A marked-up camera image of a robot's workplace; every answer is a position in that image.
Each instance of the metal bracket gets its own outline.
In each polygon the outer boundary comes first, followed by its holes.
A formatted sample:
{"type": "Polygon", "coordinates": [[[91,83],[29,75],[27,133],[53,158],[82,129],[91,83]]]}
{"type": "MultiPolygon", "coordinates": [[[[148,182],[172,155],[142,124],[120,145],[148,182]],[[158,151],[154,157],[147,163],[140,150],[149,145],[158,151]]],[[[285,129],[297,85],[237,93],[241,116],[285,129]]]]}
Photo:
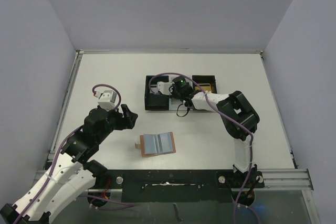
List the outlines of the metal bracket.
{"type": "Polygon", "coordinates": [[[62,104],[62,109],[61,109],[61,114],[59,117],[59,120],[57,122],[57,128],[56,128],[56,133],[53,139],[53,143],[51,145],[50,150],[54,151],[56,148],[56,143],[60,134],[60,130],[62,128],[63,125],[63,121],[68,109],[68,105],[69,105],[69,101],[70,101],[70,97],[71,97],[71,93],[72,93],[72,89],[74,88],[74,84],[75,84],[75,80],[76,80],[76,76],[79,70],[79,65],[81,62],[81,58],[82,58],[82,54],[80,54],[79,51],[76,51],[76,56],[75,56],[75,60],[72,66],[72,71],[71,71],[71,75],[70,75],[70,80],[68,83],[68,87],[64,96],[64,100],[63,100],[63,104],[62,104]]]}
{"type": "MultiPolygon", "coordinates": [[[[255,188],[255,190],[313,190],[313,185],[310,179],[308,169],[259,169],[263,174],[265,183],[264,188],[255,188]]],[[[38,170],[34,183],[38,181],[45,170],[38,170]]]]}
{"type": "Polygon", "coordinates": [[[114,49],[114,50],[79,50],[81,55],[97,54],[260,54],[262,50],[209,50],[199,48],[177,48],[177,49],[114,49]]]}
{"type": "Polygon", "coordinates": [[[304,201],[306,203],[307,211],[309,214],[309,218],[311,224],[320,224],[319,214],[316,209],[316,205],[313,199],[312,191],[310,190],[303,190],[302,191],[304,201]]]}

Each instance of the glass panel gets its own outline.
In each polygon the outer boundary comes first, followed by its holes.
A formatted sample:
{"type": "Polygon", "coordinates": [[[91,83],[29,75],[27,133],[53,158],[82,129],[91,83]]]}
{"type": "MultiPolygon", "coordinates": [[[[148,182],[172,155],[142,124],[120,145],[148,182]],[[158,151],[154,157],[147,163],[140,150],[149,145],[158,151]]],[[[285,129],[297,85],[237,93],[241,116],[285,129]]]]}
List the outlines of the glass panel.
{"type": "MultiPolygon", "coordinates": [[[[120,200],[121,193],[113,193],[120,200]]],[[[301,191],[257,191],[253,208],[258,212],[262,224],[306,224],[311,223],[301,191]]],[[[89,223],[233,223],[233,204],[215,201],[176,203],[139,203],[136,207],[119,211],[99,211],[89,208],[85,198],[78,198],[65,208],[53,224],[89,223]]],[[[248,209],[237,210],[237,224],[255,224],[257,220],[248,209]]]]}

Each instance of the small box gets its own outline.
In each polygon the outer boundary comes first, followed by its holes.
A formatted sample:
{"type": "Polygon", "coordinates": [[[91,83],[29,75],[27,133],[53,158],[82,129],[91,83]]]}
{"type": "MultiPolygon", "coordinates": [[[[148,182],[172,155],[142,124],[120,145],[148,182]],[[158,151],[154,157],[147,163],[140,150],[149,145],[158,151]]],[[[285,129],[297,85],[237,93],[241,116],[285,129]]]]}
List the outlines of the small box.
{"type": "MultiPolygon", "coordinates": [[[[169,110],[169,96],[168,95],[156,95],[150,93],[148,84],[153,76],[146,76],[145,83],[145,110],[169,110]]],[[[152,89],[157,91],[156,84],[158,81],[169,82],[169,76],[156,77],[152,83],[152,89]]]]}
{"type": "Polygon", "coordinates": [[[135,143],[135,148],[141,150],[142,157],[175,153],[173,132],[140,135],[140,144],[135,143]]]}
{"type": "MultiPolygon", "coordinates": [[[[196,81],[205,91],[217,94],[216,78],[215,76],[192,76],[192,79],[196,81]]],[[[194,90],[198,90],[198,87],[193,85],[194,90]]]]}

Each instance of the screw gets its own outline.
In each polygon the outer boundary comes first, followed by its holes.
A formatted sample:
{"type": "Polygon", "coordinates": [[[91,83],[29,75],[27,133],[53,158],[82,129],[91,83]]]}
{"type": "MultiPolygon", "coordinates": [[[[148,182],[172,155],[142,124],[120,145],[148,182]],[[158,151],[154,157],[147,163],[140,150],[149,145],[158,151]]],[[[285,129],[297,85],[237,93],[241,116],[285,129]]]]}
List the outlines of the screw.
{"type": "Polygon", "coordinates": [[[225,177],[224,176],[220,176],[218,178],[218,181],[221,183],[221,184],[224,184],[225,183],[225,177]]]}
{"type": "Polygon", "coordinates": [[[122,183],[123,183],[123,181],[124,181],[124,179],[122,178],[122,177],[117,177],[117,179],[116,179],[116,183],[118,184],[118,185],[121,185],[122,183]]]}

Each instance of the cable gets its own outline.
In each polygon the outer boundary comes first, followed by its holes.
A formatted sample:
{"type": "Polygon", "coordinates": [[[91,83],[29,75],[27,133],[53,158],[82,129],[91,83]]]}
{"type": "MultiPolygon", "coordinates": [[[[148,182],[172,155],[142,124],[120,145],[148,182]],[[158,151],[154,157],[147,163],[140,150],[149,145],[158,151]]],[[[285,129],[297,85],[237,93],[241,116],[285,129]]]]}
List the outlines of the cable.
{"type": "Polygon", "coordinates": [[[27,210],[31,207],[31,205],[35,202],[35,200],[37,200],[37,198],[41,195],[41,193],[44,191],[44,189],[47,187],[49,181],[50,181],[50,178],[52,177],[52,173],[54,172],[54,169],[56,167],[56,163],[57,163],[57,159],[58,159],[58,156],[61,152],[61,149],[63,147],[63,145],[66,143],[66,141],[78,130],[81,130],[81,128],[83,127],[83,125],[79,126],[77,129],[73,130],[69,135],[66,136],[66,138],[61,142],[61,144],[59,145],[58,149],[57,149],[57,152],[55,154],[55,158],[51,164],[51,167],[50,167],[50,172],[49,172],[49,175],[46,179],[46,181],[44,182],[44,184],[42,185],[41,189],[37,192],[37,194],[34,196],[34,198],[31,199],[31,201],[28,203],[28,205],[22,210],[22,212],[17,216],[17,218],[15,219],[15,221],[13,222],[13,224],[17,224],[22,216],[27,212],[27,210]]]}
{"type": "Polygon", "coordinates": [[[132,207],[119,207],[119,208],[107,208],[107,207],[100,207],[98,210],[103,210],[103,211],[117,211],[117,210],[124,210],[124,209],[129,209],[132,207]]]}
{"type": "Polygon", "coordinates": [[[119,101],[118,101],[117,105],[114,107],[114,109],[116,110],[116,109],[120,106],[120,103],[121,103],[121,94],[119,93],[119,91],[118,91],[115,87],[112,87],[111,85],[108,85],[108,84],[97,84],[97,85],[94,85],[93,88],[92,88],[92,93],[93,93],[93,95],[96,94],[95,89],[96,89],[97,87],[106,87],[106,88],[110,88],[110,89],[112,89],[115,93],[117,93],[118,98],[119,98],[119,101]]]}
{"type": "Polygon", "coordinates": [[[102,195],[103,195],[103,197],[104,197],[105,199],[107,199],[106,191],[110,188],[110,185],[111,185],[111,180],[108,179],[108,180],[107,180],[107,186],[106,186],[105,190],[104,190],[103,193],[102,193],[102,195]]]}
{"type": "Polygon", "coordinates": [[[240,205],[244,206],[245,208],[247,208],[248,210],[250,210],[255,215],[255,217],[257,218],[258,223],[259,224],[261,223],[260,217],[258,216],[257,212],[252,207],[248,207],[248,206],[245,206],[245,205],[242,205],[242,204],[240,204],[240,205]]]}
{"type": "MultiPolygon", "coordinates": [[[[174,73],[174,72],[167,72],[167,73],[159,73],[155,76],[153,76],[150,80],[149,80],[149,83],[148,83],[148,86],[149,86],[149,89],[152,93],[154,93],[154,91],[152,90],[151,88],[151,83],[152,81],[159,77],[159,76],[164,76],[164,75],[170,75],[170,74],[173,74],[175,76],[182,76],[184,77],[185,79],[191,81],[195,86],[197,86],[205,95],[205,100],[207,102],[207,104],[210,106],[210,108],[212,108],[215,112],[217,112],[218,114],[220,114],[221,116],[223,116],[224,118],[226,118],[227,120],[229,120],[230,122],[232,122],[233,124],[237,125],[239,128],[241,128],[243,131],[245,131],[247,134],[250,135],[250,164],[249,164],[249,167],[248,167],[248,172],[247,172],[247,175],[246,175],[246,178],[242,184],[242,187],[240,188],[239,190],[239,193],[237,195],[237,198],[235,200],[235,206],[234,206],[234,212],[233,212],[233,219],[234,219],[234,223],[236,223],[236,208],[237,208],[237,203],[238,203],[238,200],[240,198],[240,195],[242,194],[243,190],[244,190],[244,187],[250,177],[250,174],[251,174],[251,170],[252,170],[252,161],[253,161],[253,149],[252,149],[252,142],[253,142],[253,139],[254,139],[254,136],[253,136],[253,133],[251,131],[249,131],[246,127],[244,127],[243,125],[241,125],[240,123],[238,123],[237,121],[233,120],[232,118],[230,118],[229,116],[227,116],[226,114],[224,114],[223,112],[219,111],[218,108],[214,107],[209,99],[208,99],[208,95],[207,95],[207,92],[197,83],[195,82],[193,79],[191,79],[190,77],[188,76],[185,76],[184,74],[180,74],[180,73],[174,73]]],[[[261,223],[260,222],[260,219],[259,217],[256,215],[257,219],[258,219],[258,223],[261,223]]]]}
{"type": "Polygon", "coordinates": [[[185,117],[186,115],[188,115],[188,114],[189,114],[189,111],[190,111],[190,108],[188,107],[188,108],[187,108],[187,113],[185,113],[184,115],[179,115],[179,114],[178,114],[178,110],[179,110],[179,108],[180,108],[182,105],[183,105],[183,103],[181,103],[181,104],[177,107],[177,110],[176,110],[176,115],[177,115],[178,117],[180,117],[180,118],[183,118],[183,117],[185,117]]]}
{"type": "Polygon", "coordinates": [[[114,203],[114,204],[118,204],[118,205],[123,205],[123,206],[126,206],[126,208],[135,207],[135,205],[131,204],[131,203],[124,203],[124,202],[114,201],[114,200],[111,200],[111,199],[100,198],[100,197],[94,196],[94,195],[79,195],[78,197],[87,197],[87,198],[92,198],[92,199],[98,199],[98,200],[102,200],[102,201],[106,201],[106,202],[110,202],[110,203],[114,203]]]}

